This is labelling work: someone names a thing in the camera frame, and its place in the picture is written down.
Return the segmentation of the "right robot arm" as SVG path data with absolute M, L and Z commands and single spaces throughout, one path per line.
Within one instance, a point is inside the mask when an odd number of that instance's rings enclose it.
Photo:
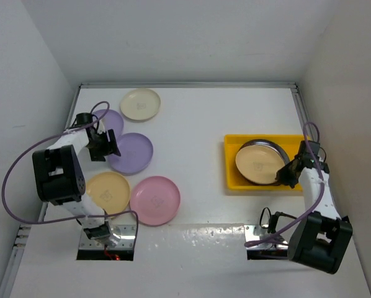
M 290 237 L 287 258 L 329 274 L 335 274 L 353 234 L 347 217 L 334 206 L 328 185 L 328 164 L 319 160 L 320 144 L 302 140 L 294 159 L 278 170 L 278 184 L 302 186 L 309 210 Z

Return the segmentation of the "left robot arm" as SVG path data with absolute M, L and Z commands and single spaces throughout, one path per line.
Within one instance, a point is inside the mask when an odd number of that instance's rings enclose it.
M 83 228 L 90 240 L 102 245 L 115 243 L 106 212 L 86 194 L 86 182 L 78 160 L 83 149 L 91 161 L 105 161 L 109 155 L 120 156 L 115 133 L 106 129 L 91 113 L 80 113 L 69 132 L 45 150 L 32 154 L 37 193 L 41 201 L 66 209 Z

